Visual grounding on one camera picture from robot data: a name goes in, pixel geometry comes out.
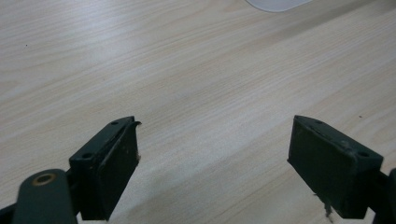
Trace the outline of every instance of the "wood grain surface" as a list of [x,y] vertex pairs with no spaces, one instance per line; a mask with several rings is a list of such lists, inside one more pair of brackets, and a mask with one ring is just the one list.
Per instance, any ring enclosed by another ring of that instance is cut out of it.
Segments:
[[395,1],[0,2],[1,207],[134,115],[142,160],[109,223],[371,223],[326,218],[286,162],[295,114],[396,167]]

